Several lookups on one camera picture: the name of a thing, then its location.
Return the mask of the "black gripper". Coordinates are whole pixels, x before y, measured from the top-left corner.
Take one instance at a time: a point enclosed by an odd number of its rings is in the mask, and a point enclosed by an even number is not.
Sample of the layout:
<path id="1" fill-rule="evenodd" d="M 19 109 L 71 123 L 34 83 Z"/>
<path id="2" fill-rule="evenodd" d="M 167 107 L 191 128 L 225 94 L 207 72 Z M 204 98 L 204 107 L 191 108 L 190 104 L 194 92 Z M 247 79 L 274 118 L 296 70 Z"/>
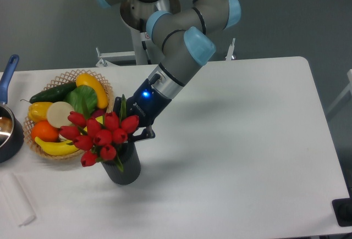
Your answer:
<path id="1" fill-rule="evenodd" d="M 139 142 L 153 139 L 156 137 L 152 129 L 154 120 L 161 114 L 171 99 L 162 96 L 146 79 L 135 93 L 126 100 L 127 116 L 137 115 L 139 117 L 138 127 L 145 127 L 141 134 L 130 135 L 128 142 Z M 114 100 L 113 111 L 117 116 L 120 115 L 122 98 L 116 97 Z"/>

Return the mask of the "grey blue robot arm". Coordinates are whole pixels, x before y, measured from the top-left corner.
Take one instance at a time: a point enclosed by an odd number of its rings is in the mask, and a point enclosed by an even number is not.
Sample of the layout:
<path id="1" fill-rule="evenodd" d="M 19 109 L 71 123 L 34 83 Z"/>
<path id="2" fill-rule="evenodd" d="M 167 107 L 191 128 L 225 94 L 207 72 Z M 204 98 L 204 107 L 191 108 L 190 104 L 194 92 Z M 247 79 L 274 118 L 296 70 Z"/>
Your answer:
<path id="1" fill-rule="evenodd" d="M 103 7 L 119 4 L 125 24 L 147 34 L 163 54 L 136 92 L 126 101 L 116 99 L 114 105 L 114 110 L 139 118 L 143 131 L 130 134 L 129 141 L 154 138 L 151 126 L 156 117 L 215 53 L 208 35 L 240 20 L 239 1 L 192 0 L 192 8 L 184 11 L 172 6 L 172 0 L 97 1 Z"/>

